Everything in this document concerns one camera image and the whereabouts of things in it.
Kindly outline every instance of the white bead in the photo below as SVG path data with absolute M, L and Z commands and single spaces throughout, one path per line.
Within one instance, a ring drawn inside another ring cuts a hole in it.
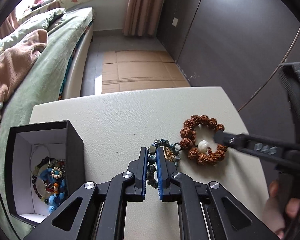
M 208 151 L 208 142 L 206 140 L 202 140 L 199 144 L 198 144 L 198 151 L 200 153 L 205 153 Z

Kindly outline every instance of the white table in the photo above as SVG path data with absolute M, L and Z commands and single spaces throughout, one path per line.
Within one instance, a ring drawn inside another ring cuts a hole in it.
M 206 114 L 226 131 L 247 133 L 239 114 L 221 87 L 141 90 L 72 98 L 35 106 L 30 123 L 70 120 L 84 141 L 87 181 L 102 183 L 126 171 L 140 148 L 154 139 L 180 141 L 180 129 L 191 115 Z M 197 140 L 212 144 L 212 134 L 198 131 Z M 179 171 L 202 183 L 216 180 L 257 217 L 268 198 L 256 157 L 229 149 L 215 166 L 198 166 L 181 155 Z M 158 190 L 147 185 L 143 203 L 128 203 L 125 239 L 179 239 L 176 203 L 162 203 Z

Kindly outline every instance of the human hand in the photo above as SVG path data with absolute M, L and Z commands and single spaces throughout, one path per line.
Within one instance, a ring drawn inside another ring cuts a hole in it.
M 285 223 L 282 214 L 279 212 L 278 200 L 276 198 L 279 191 L 279 183 L 274 180 L 269 186 L 269 199 L 266 202 L 262 221 L 269 227 L 280 239 L 284 237 Z M 285 212 L 291 219 L 297 215 L 300 206 L 300 199 L 292 198 L 289 200 Z

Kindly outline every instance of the triangular cutout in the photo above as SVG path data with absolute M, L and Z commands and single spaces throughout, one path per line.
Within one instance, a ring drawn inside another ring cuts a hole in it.
M 223 206 L 235 231 L 239 231 L 242 228 L 251 226 L 252 221 L 232 203 L 227 197 L 221 198 Z
M 70 231 L 81 202 L 82 198 L 77 197 L 54 220 L 52 220 L 52 225 L 64 231 Z

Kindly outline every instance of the cardboard sheet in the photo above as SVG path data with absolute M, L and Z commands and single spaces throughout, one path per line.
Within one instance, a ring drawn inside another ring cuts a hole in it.
M 102 93 L 190 87 L 166 51 L 108 51 L 103 55 Z

